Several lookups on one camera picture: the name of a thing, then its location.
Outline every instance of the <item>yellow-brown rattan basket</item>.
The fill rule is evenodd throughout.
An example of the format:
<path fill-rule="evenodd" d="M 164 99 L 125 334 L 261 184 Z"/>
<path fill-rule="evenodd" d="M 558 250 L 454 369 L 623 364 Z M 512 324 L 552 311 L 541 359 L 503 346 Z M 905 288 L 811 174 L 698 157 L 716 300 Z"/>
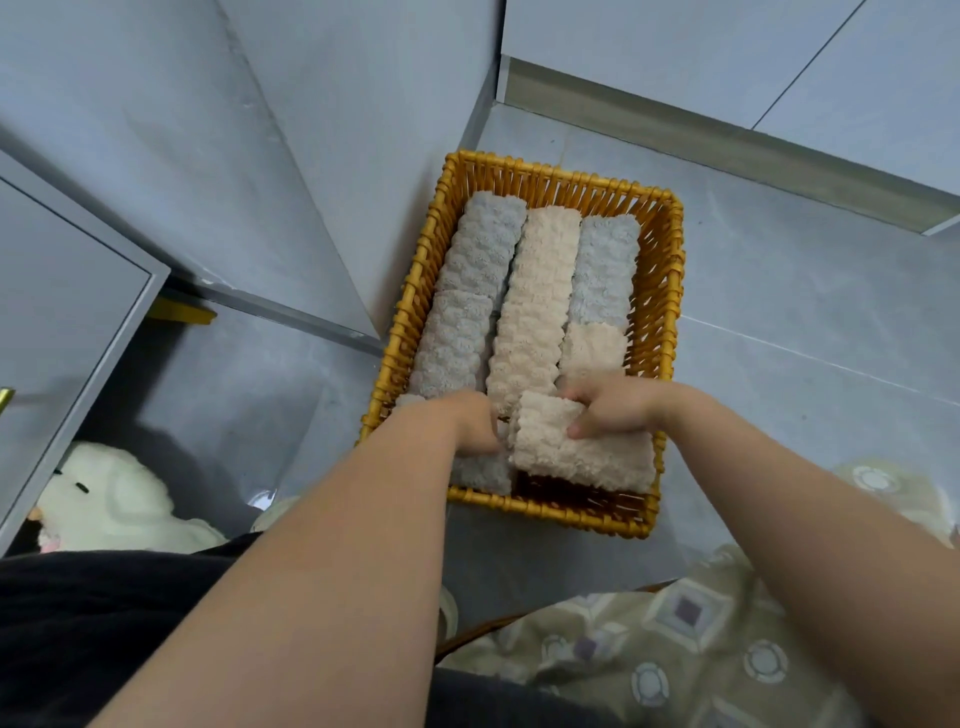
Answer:
<path fill-rule="evenodd" d="M 450 239 L 464 205 L 479 190 L 517 195 L 530 208 L 575 207 L 585 217 L 634 215 L 640 223 L 640 236 L 625 366 L 633 376 L 660 379 L 673 376 L 677 318 L 684 295 L 684 206 L 670 190 L 461 150 L 447 155 L 437 182 L 426 224 L 417 241 L 417 252 L 396 305 L 390 341 L 373 386 L 370 408 L 362 418 L 360 440 L 386 419 L 397 395 L 406 390 Z M 521 473 L 511 496 L 494 496 L 451 485 L 447 498 L 598 533 L 642 539 L 650 534 L 660 510 L 665 445 L 666 437 L 658 432 L 654 437 L 657 478 L 649 493 L 642 496 L 609 493 Z"/>

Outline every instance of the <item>cabinet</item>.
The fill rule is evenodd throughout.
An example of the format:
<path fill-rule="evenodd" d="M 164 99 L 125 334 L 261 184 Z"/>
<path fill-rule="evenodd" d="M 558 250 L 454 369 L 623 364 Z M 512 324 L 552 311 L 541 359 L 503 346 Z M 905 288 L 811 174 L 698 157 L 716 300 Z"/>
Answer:
<path fill-rule="evenodd" d="M 168 272 L 0 154 L 0 552 Z"/>
<path fill-rule="evenodd" d="M 502 52 L 750 129 L 856 6 L 508 0 Z"/>
<path fill-rule="evenodd" d="M 867 0 L 756 127 L 960 194 L 960 8 Z"/>

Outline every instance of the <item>black pants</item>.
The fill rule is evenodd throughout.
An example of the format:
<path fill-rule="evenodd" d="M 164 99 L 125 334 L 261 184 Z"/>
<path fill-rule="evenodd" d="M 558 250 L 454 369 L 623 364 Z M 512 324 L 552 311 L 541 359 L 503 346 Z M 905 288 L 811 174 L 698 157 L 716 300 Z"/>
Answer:
<path fill-rule="evenodd" d="M 0 561 L 0 726 L 86 725 L 255 538 L 189 556 L 84 551 Z M 426 724 L 616 723 L 553 695 L 437 668 Z"/>

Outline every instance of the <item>cabinet door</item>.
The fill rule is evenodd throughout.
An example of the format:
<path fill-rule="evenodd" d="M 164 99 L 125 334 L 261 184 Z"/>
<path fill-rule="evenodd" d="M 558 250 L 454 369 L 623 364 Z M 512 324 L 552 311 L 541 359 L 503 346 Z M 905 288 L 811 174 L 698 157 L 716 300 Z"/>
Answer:
<path fill-rule="evenodd" d="M 16 390 L 0 414 L 0 518 L 150 279 L 0 180 L 0 387 Z"/>
<path fill-rule="evenodd" d="M 757 126 L 960 194 L 960 4 L 867 0 Z"/>
<path fill-rule="evenodd" d="M 750 129 L 857 0 L 508 0 L 507 56 Z"/>

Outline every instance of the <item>cabinet handle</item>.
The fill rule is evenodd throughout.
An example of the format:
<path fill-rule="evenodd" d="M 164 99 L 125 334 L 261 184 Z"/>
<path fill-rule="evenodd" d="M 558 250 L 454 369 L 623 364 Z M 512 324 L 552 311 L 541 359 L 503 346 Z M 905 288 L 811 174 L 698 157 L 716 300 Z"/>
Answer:
<path fill-rule="evenodd" d="M 10 400 L 13 399 L 15 394 L 16 390 L 11 387 L 0 387 L 0 415 L 7 409 L 7 405 L 10 404 Z"/>

